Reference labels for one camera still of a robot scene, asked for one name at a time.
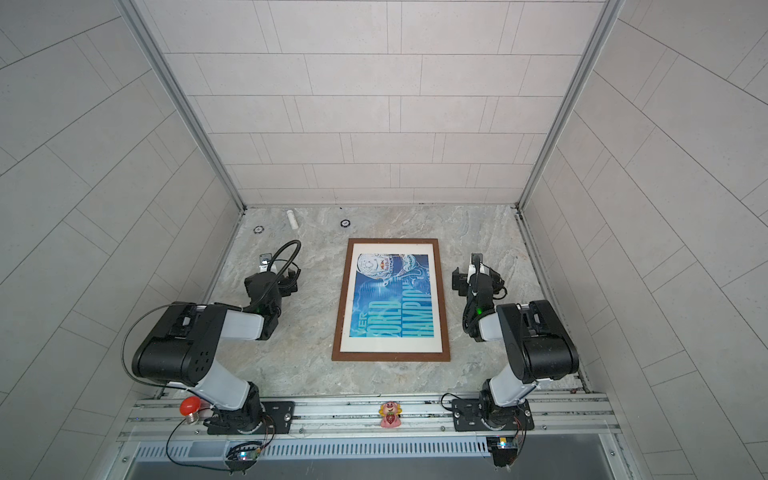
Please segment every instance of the metal frame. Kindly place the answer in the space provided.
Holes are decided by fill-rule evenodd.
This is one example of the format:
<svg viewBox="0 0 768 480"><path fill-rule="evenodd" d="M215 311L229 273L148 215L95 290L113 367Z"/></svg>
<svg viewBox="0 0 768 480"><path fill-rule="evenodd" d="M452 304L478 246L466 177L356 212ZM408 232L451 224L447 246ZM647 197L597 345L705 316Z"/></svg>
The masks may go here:
<svg viewBox="0 0 768 480"><path fill-rule="evenodd" d="M477 392L460 392L475 399ZM514 436L514 430L456 432L451 412L439 405L439 394L382 396L292 396L264 401L296 403L291 433L278 435L263 453L263 460L298 458L379 458L400 456L488 456L485 437ZM382 429L379 407L388 399L402 406L402 425ZM528 396L536 423L528 435L592 433L601 436L604 448L617 452L611 439L621 433L608 397L601 393L571 393L565 390L538 391ZM119 452L106 478L123 479L134 462L168 462L164 446L181 416L180 399L140 400L125 419L118 434ZM221 442L222 452L230 442L253 439L252 435L207 435L205 428L182 425L170 442L179 459L187 458L194 442ZM189 458L189 462L211 465L219 457ZM615 478L628 478L624 464L612 462Z"/></svg>
<svg viewBox="0 0 768 480"><path fill-rule="evenodd" d="M603 48L608 34L611 33L623 2L624 0L607 0L604 4L600 17L592 30L587 47L584 49L584 54L581 56L576 72L571 79L571 83L568 85L568 90L565 92L562 103L560 103L558 113L555 115L554 122L552 122L552 126L549 128L544 145L538 154L538 159L531 170L531 176L528 178L525 189L523 189L523 193L520 196L520 201L518 202L519 210L524 210L528 205L536 182L541 176L541 172L544 170L544 166L554 146L558 142L568 115L573 111L576 100L578 100L581 91L584 90L584 84L587 83L587 78L589 78L594 63L600 55L600 50Z"/></svg>
<svg viewBox="0 0 768 480"><path fill-rule="evenodd" d="M157 74L157 78L160 79L160 83L163 85L171 101L176 106L176 110L179 112L181 119L187 125L187 128L189 128L192 138L197 142L200 151L203 152L203 156L205 156L211 166L214 167L216 176L224 183L230 197L235 202L240 212L245 211L246 205L243 202L243 198L237 191L229 174L224 169L221 159L216 153L216 149L214 149L214 146L211 144L208 135L200 123L200 119L197 118L186 95L182 92L181 86L176 80L176 77L174 77L173 72L171 72L157 43L155 43L152 38L149 28L147 28L147 24L141 17L141 13L139 13L136 5L134 5L133 0L114 0L114 2L117 4L118 10L120 10L128 28L136 38L136 42L147 57L152 70Z"/></svg>

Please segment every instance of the white cylindrical tube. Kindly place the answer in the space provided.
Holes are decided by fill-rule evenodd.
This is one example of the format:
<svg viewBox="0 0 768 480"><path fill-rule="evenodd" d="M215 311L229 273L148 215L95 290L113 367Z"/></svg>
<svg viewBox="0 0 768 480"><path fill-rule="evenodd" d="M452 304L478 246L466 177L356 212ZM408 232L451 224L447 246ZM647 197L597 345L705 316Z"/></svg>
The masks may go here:
<svg viewBox="0 0 768 480"><path fill-rule="evenodd" d="M288 210L286 213L288 214L288 221L290 222L290 227L294 230L298 230L299 224L296 222L296 217L293 216L293 210Z"/></svg>

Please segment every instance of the toy figurine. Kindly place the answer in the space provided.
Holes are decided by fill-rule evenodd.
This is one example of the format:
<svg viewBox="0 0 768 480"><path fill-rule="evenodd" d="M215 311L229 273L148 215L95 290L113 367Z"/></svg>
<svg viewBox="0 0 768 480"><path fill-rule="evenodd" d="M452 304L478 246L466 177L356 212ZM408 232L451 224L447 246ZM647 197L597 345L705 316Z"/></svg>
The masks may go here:
<svg viewBox="0 0 768 480"><path fill-rule="evenodd" d="M400 404L397 402L387 402L382 405L382 408L379 409L379 415L384 417L382 419L382 427L385 429L394 429L395 427L399 427L402 422L400 422L400 414L402 413L402 409L400 408Z"/></svg>

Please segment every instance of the beige tile wall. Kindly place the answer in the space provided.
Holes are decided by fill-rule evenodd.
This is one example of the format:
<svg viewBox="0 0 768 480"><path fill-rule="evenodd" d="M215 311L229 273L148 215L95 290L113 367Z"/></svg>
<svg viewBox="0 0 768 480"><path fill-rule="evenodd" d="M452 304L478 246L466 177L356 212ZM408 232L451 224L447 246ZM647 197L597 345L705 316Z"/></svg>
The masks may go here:
<svg viewBox="0 0 768 480"><path fill-rule="evenodd" d="M765 2L627 0L525 208L647 478L768 475L766 31Z"/></svg>
<svg viewBox="0 0 768 480"><path fill-rule="evenodd" d="M603 6L137 3L247 204L517 201Z"/></svg>
<svg viewBox="0 0 768 480"><path fill-rule="evenodd" d="M237 218L110 0L0 2L0 478L93 476L154 391L127 329L201 300Z"/></svg>

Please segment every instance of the picture frame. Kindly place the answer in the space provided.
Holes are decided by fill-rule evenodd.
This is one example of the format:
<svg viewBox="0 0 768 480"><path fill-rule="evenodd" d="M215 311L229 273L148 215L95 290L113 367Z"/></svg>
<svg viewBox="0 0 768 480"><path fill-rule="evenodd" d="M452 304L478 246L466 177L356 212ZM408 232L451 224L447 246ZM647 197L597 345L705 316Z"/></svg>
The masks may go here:
<svg viewBox="0 0 768 480"><path fill-rule="evenodd" d="M349 239L331 360L451 360L436 238Z"/></svg>

